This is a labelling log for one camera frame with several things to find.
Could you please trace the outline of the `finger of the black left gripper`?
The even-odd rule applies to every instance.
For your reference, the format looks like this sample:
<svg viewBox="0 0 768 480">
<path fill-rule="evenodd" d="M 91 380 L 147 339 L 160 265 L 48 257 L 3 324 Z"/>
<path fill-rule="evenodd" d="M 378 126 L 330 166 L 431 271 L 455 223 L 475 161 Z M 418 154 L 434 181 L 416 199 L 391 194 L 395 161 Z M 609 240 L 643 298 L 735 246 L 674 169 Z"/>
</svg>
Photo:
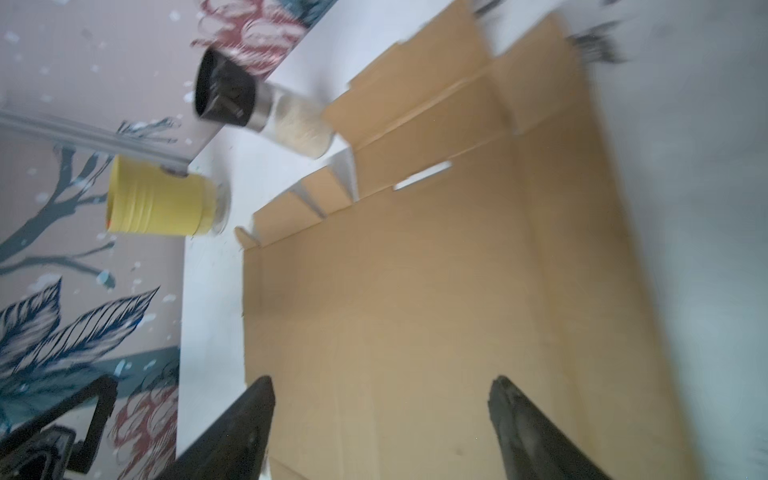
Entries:
<svg viewBox="0 0 768 480">
<path fill-rule="evenodd" d="M 63 479 L 68 472 L 88 473 L 113 413 L 117 393 L 118 381 L 103 375 L 11 432 L 1 441 L 1 477 Z M 96 406 L 86 435 L 77 440 L 74 429 L 56 421 L 92 399 Z"/>
</svg>

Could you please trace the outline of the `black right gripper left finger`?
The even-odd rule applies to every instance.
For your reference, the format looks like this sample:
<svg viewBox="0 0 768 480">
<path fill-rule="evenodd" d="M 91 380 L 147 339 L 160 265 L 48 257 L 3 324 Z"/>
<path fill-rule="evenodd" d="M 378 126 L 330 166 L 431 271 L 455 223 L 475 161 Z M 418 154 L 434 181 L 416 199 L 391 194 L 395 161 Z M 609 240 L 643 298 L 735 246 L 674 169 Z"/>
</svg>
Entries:
<svg viewBox="0 0 768 480">
<path fill-rule="evenodd" d="M 158 478 L 257 479 L 276 405 L 272 378 L 259 377 Z"/>
</svg>

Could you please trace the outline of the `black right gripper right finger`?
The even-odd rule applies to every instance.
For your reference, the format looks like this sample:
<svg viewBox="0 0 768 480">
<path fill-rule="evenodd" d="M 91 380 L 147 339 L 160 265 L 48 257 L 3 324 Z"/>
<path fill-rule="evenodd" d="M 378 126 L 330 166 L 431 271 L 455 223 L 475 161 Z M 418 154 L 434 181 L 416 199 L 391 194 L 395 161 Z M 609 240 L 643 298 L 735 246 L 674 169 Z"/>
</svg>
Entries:
<svg viewBox="0 0 768 480">
<path fill-rule="evenodd" d="M 493 380 L 488 410 L 507 478 L 609 479 L 509 378 Z"/>
</svg>

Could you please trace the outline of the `brown cardboard box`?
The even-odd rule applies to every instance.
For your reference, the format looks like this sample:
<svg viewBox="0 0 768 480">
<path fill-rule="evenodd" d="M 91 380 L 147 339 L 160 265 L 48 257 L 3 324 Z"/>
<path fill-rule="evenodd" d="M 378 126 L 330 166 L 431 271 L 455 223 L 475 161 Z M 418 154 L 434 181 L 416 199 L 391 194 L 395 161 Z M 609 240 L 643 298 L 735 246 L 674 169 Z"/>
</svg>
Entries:
<svg viewBox="0 0 768 480">
<path fill-rule="evenodd" d="M 324 113 L 354 155 L 253 216 L 245 369 L 274 478 L 502 479 L 508 378 L 612 479 L 700 475 L 576 48 L 492 56 L 465 1 Z"/>
</svg>

